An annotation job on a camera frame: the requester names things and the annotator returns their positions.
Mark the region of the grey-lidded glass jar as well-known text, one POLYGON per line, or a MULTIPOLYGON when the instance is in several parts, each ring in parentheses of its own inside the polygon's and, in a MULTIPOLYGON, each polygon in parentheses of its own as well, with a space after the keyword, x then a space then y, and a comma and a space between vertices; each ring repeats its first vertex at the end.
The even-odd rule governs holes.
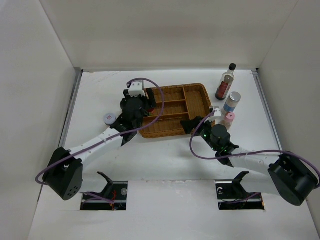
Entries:
POLYGON ((114 113, 107 113, 103 116, 103 121, 107 126, 111 126, 117 120, 117 116, 114 113))

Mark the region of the dark soy sauce bottle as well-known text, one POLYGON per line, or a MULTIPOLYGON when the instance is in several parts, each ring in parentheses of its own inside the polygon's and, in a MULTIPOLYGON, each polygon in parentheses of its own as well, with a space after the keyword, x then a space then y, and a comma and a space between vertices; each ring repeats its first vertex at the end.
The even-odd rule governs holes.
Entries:
POLYGON ((222 75, 220 83, 215 93, 216 99, 222 101, 227 97, 229 90, 235 80, 234 72, 236 68, 237 65, 235 63, 231 63, 228 67, 228 70, 222 75))

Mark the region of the yellow-capped sauce bottle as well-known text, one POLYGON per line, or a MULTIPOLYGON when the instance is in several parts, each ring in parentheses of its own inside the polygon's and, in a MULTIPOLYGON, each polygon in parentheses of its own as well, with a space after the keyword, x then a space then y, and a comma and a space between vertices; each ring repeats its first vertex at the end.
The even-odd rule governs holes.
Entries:
POLYGON ((154 107, 149 108, 149 109, 147 110, 148 116, 149 116, 149 117, 150 117, 150 116, 153 116, 154 111, 155 111, 155 108, 154 108, 154 107))

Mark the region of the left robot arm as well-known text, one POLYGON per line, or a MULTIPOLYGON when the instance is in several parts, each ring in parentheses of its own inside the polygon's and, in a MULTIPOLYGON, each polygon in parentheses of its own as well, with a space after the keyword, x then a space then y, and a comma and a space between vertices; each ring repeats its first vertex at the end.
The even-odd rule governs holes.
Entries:
POLYGON ((71 149, 57 148, 48 166, 39 174, 42 184, 49 186, 62 200, 68 201, 79 192, 88 192, 103 200, 112 195, 112 186, 106 182, 98 183, 95 190, 83 187, 84 168, 107 152, 129 143, 145 128, 144 118, 157 106, 153 89, 143 89, 138 82, 125 89, 123 95, 122 113, 118 117, 105 116, 108 127, 103 133, 71 149))

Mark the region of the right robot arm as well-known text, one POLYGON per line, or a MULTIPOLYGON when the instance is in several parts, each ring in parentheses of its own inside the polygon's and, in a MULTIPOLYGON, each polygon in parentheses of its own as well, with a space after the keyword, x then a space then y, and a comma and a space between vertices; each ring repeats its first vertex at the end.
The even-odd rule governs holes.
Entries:
POLYGON ((310 162, 289 151, 249 151, 231 142, 224 125, 212 125, 210 115, 182 120, 186 134, 200 136, 215 152, 220 164, 256 172, 263 177, 258 181, 244 181, 241 174, 232 181, 232 192, 238 198, 248 193, 268 193, 282 197, 294 206, 300 206, 309 194, 320 187, 320 172, 310 162))

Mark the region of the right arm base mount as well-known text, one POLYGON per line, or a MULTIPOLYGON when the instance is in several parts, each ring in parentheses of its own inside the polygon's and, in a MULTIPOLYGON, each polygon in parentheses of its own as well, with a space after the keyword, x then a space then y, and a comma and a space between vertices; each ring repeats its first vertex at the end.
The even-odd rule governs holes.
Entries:
POLYGON ((249 171, 242 171, 233 179, 215 182, 218 209, 220 211, 265 210, 260 192, 247 192, 241 182, 249 171))

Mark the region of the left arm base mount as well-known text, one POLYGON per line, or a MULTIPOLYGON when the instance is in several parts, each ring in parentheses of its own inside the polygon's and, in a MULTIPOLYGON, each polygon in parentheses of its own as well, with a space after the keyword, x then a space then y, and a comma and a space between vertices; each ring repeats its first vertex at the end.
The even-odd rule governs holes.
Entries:
POLYGON ((80 192, 82 211, 125 211, 129 183, 113 181, 101 171, 84 180, 80 192))

